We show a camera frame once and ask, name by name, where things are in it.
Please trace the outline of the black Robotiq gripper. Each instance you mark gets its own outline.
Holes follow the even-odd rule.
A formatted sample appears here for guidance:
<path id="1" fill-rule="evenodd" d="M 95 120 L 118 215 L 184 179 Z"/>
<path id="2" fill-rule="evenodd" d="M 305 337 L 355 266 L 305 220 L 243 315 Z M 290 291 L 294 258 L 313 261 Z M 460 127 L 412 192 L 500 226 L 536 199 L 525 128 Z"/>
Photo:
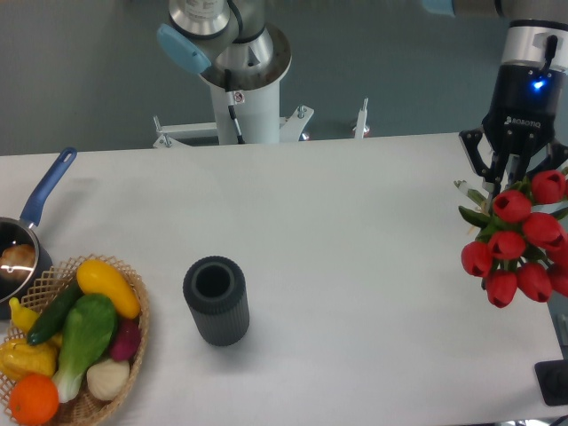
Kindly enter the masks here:
<path id="1" fill-rule="evenodd" d="M 470 167 L 483 179 L 482 187 L 489 195 L 498 195 L 501 191 L 503 171 L 496 153 L 504 147 L 508 131 L 517 137 L 510 149 L 513 153 L 508 164 L 510 183 L 525 177 L 532 179 L 541 171 L 557 170 L 567 161 L 567 146 L 553 141 L 563 88 L 562 72 L 542 73 L 537 67 L 519 65 L 500 67 L 489 111 L 482 121 L 483 128 L 458 134 Z M 521 153 L 522 139 L 530 133 L 537 139 L 533 149 L 536 153 L 531 154 L 527 148 Z M 490 165 L 484 162 L 479 150 L 485 136 L 493 149 Z"/>

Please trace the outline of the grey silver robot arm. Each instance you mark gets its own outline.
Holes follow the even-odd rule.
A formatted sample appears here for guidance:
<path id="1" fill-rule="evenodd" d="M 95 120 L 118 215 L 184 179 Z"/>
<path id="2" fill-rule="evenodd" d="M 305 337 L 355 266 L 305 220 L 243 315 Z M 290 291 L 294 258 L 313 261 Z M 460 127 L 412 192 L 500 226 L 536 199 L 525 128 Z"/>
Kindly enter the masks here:
<path id="1" fill-rule="evenodd" d="M 564 1 L 427 1 L 449 16 L 501 17 L 509 30 L 489 111 L 459 135 L 484 189 L 559 168 L 558 101 L 567 78 Z M 300 106 L 280 116 L 280 80 L 291 63 L 288 39 L 265 19 L 262 1 L 172 1 L 157 40 L 166 55 L 210 88 L 222 145 L 297 141 L 312 117 Z"/>

